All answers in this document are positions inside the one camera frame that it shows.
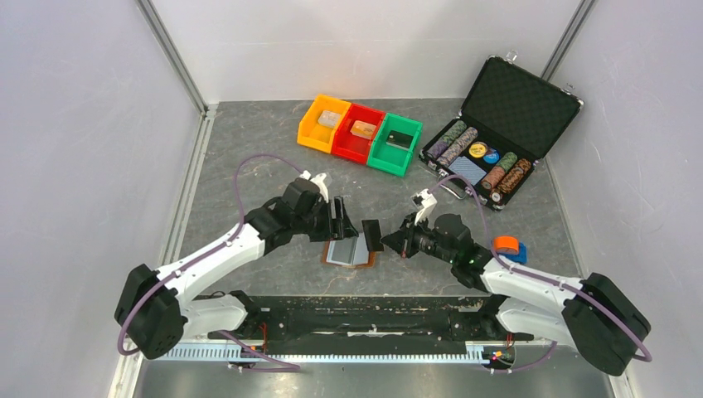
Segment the brown leather card holder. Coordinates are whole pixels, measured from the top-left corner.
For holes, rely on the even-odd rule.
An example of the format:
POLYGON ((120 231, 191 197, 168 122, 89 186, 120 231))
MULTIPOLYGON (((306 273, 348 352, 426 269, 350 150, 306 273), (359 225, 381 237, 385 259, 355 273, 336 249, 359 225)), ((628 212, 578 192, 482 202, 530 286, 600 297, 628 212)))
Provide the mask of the brown leather card holder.
POLYGON ((326 243, 321 262, 347 269, 372 268, 376 253, 368 250, 364 233, 344 240, 330 240, 326 243))

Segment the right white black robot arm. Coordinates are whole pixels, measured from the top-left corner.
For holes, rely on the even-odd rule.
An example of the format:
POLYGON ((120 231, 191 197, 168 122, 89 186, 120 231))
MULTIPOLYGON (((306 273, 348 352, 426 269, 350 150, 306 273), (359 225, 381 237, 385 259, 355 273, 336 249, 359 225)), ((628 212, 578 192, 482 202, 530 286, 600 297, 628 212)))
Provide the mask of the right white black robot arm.
POLYGON ((574 348, 590 365, 621 376, 632 360, 645 362, 642 344, 652 326, 607 276, 562 277, 495 256, 474 241, 459 215, 433 226, 408 215, 381 243, 404 258, 418 253, 442 260, 460 284, 490 294, 478 325, 489 338, 506 332, 543 337, 574 348))

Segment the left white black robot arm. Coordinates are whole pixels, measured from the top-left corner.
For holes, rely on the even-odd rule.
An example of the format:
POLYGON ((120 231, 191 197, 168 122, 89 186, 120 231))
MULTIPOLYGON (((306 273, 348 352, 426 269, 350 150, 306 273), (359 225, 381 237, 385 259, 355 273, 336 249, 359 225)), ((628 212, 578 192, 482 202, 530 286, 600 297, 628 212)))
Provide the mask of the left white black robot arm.
POLYGON ((150 269, 131 269, 114 319, 120 326, 118 351, 140 352, 147 359, 164 356, 184 337, 233 331, 252 337, 260 315, 244 294, 200 298, 216 281, 243 265, 287 245, 294 236, 312 242, 357 237, 342 197, 328 195, 326 174, 304 172, 284 193, 248 211, 221 237, 185 258, 150 269))

